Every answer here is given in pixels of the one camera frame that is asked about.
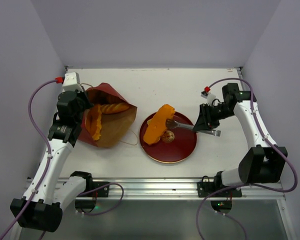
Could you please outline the metal tongs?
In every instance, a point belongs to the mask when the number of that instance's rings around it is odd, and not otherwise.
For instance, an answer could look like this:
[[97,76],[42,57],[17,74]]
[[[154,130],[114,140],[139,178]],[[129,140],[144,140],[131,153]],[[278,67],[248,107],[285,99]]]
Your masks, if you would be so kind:
[[[185,124],[185,123],[180,123],[177,122],[173,119],[167,119],[165,121],[165,126],[168,129],[177,129],[177,128],[181,128],[181,129],[185,129],[185,130],[189,130],[189,131],[194,131],[194,126],[190,125],[190,124]],[[203,133],[203,134],[207,134],[207,135],[212,135],[215,137],[220,137],[221,136],[221,131],[220,130],[199,130],[196,131],[197,133]]]

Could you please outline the long twisted bread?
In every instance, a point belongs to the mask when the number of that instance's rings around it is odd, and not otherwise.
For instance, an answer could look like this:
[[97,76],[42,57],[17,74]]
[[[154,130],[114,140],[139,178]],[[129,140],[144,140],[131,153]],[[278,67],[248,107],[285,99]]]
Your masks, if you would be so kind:
[[126,102],[111,103],[101,105],[101,113],[105,115],[117,114],[124,112],[130,108],[130,105]]

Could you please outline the sliced bread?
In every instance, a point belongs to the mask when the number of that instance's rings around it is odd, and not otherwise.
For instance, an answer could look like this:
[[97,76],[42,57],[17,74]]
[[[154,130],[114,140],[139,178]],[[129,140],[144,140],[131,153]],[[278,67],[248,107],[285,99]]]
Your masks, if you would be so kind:
[[167,130],[166,120],[172,120],[175,115],[175,108],[164,104],[154,114],[143,135],[143,141],[148,145],[156,144]]

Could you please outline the red paper bag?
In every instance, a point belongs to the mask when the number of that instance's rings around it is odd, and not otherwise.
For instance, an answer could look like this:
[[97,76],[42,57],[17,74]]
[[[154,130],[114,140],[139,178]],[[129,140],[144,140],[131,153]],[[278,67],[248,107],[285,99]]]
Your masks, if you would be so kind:
[[122,138],[128,133],[131,125],[134,123],[137,115],[137,107],[128,103],[110,84],[101,83],[98,86],[86,84],[86,90],[89,100],[94,105],[117,104],[125,102],[130,105],[129,109],[116,114],[101,115],[101,137],[94,141],[88,133],[85,123],[86,116],[90,109],[83,114],[81,124],[82,131],[79,135],[79,140],[98,148],[111,148],[118,144]]

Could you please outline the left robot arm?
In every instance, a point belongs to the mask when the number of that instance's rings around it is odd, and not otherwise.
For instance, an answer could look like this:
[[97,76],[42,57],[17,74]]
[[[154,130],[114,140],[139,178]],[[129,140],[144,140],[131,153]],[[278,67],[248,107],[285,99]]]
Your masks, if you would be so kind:
[[30,186],[20,199],[13,199],[10,210],[22,228],[55,232],[63,212],[74,198],[93,193],[89,173],[72,175],[59,190],[56,185],[66,159],[82,131],[86,110],[93,107],[85,90],[64,91],[58,96],[57,113],[53,116],[46,152]]

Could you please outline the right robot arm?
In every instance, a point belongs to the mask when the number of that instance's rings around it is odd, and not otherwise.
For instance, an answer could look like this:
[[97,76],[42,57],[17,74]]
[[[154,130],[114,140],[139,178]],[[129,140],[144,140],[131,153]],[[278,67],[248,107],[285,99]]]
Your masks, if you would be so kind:
[[213,192],[225,196],[231,186],[241,184],[277,183],[285,166],[288,152],[270,136],[251,91],[240,90],[238,84],[222,87],[223,101],[214,104],[215,96],[205,87],[201,95],[207,102],[199,106],[195,132],[213,131],[220,121],[235,116],[246,138],[248,151],[237,168],[219,171],[213,178]]

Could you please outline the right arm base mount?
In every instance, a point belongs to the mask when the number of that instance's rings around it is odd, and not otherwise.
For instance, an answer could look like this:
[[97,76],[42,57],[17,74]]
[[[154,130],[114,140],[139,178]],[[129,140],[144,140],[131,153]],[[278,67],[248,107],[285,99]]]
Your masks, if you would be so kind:
[[220,175],[214,177],[204,175],[196,185],[199,198],[205,198],[209,195],[211,198],[222,198],[222,200],[210,201],[213,210],[222,214],[228,214],[232,210],[233,198],[241,198],[243,196],[240,188],[222,190],[225,186],[222,184]]

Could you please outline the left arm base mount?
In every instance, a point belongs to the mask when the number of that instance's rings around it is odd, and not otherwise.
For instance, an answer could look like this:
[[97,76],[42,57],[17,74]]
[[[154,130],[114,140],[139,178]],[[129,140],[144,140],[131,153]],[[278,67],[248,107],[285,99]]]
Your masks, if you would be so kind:
[[74,206],[75,209],[80,213],[91,213],[93,210],[98,208],[97,200],[100,198],[107,198],[109,195],[109,187],[105,186],[109,184],[108,181],[93,181],[92,187],[88,190],[94,190],[99,187],[103,187],[100,190],[95,190],[91,193],[80,194],[78,196],[79,199],[75,199]]

